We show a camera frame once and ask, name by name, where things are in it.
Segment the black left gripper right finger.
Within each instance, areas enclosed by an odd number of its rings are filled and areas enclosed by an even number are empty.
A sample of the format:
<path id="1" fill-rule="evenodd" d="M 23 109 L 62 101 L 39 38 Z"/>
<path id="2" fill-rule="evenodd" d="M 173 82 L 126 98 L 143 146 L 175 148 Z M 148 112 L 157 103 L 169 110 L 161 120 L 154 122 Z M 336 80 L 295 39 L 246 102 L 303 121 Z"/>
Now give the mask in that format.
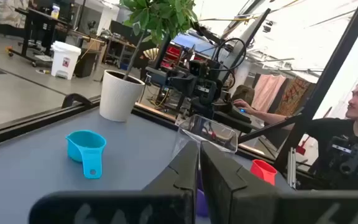
<path id="1" fill-rule="evenodd" d="M 358 224 L 358 190 L 283 192 L 206 141 L 200 164 L 212 223 Z"/>

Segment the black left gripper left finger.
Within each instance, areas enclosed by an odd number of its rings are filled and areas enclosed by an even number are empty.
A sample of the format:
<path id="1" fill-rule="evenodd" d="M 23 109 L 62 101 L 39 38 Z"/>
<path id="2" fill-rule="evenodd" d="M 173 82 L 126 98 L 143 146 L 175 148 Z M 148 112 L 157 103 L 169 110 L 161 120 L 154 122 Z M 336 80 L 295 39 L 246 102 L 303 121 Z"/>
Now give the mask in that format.
<path id="1" fill-rule="evenodd" d="M 48 194 L 33 204 L 29 223 L 194 223 L 198 160 L 189 141 L 142 190 Z"/>

